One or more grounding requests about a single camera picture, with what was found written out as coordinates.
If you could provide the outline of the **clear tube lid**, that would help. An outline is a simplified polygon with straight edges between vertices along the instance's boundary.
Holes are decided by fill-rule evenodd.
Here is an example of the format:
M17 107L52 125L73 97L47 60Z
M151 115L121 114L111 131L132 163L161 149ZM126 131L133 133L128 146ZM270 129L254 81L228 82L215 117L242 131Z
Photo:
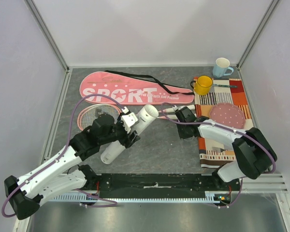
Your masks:
M186 142L190 142L190 141L192 141L192 140L194 140L194 139L195 139L195 137L191 137L191 138L184 139L184 141L186 141Z

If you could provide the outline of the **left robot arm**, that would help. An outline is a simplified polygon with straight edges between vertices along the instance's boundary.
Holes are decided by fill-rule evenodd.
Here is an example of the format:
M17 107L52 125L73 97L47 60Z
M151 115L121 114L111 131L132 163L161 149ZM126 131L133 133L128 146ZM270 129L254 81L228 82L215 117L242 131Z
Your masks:
M74 189L91 190L98 181L89 165L81 165L73 173L61 174L99 152L101 145L119 142L125 148L140 139L132 129L139 122L135 113L121 113L118 119L102 114L92 125L68 138L67 144L50 160L21 177L4 180L6 201L19 220L33 215L45 202Z

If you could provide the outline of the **white shuttlecock tube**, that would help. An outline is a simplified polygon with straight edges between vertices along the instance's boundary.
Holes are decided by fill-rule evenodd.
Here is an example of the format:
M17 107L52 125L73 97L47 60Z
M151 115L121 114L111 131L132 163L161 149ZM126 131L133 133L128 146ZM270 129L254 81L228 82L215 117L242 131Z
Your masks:
M101 161L111 164L125 149L140 140L140 134L159 116L158 110L150 104L145 105L135 116L136 121L130 127L123 141L112 142L101 154Z

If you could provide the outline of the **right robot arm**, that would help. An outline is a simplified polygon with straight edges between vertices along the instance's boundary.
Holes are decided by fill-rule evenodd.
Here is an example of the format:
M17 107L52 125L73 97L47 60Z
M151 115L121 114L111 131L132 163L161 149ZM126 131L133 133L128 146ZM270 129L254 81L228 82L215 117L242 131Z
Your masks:
M177 130L181 139L199 137L211 139L235 153L235 161L220 166L212 177L212 186L223 190L229 182L243 177L257 179L272 168L276 170L277 155L262 132L252 127L249 130L233 129L207 117L197 118L186 106L173 107Z

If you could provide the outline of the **pink racket bag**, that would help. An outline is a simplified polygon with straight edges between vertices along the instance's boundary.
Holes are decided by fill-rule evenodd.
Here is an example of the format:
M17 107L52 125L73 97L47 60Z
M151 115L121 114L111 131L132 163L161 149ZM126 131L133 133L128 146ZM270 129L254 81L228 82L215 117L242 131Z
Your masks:
M113 102L105 95L123 105L157 105L163 102L188 104L193 102L192 90L168 85L149 75L136 75L124 72L93 72L80 84L82 97L97 94L86 99L90 103Z

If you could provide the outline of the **white shuttlecock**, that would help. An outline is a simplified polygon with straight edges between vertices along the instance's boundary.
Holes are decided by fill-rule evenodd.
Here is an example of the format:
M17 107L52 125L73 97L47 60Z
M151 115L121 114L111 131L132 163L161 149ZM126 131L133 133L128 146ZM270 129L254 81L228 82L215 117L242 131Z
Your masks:
M158 110L153 105L147 104L145 110L151 117L159 116Z

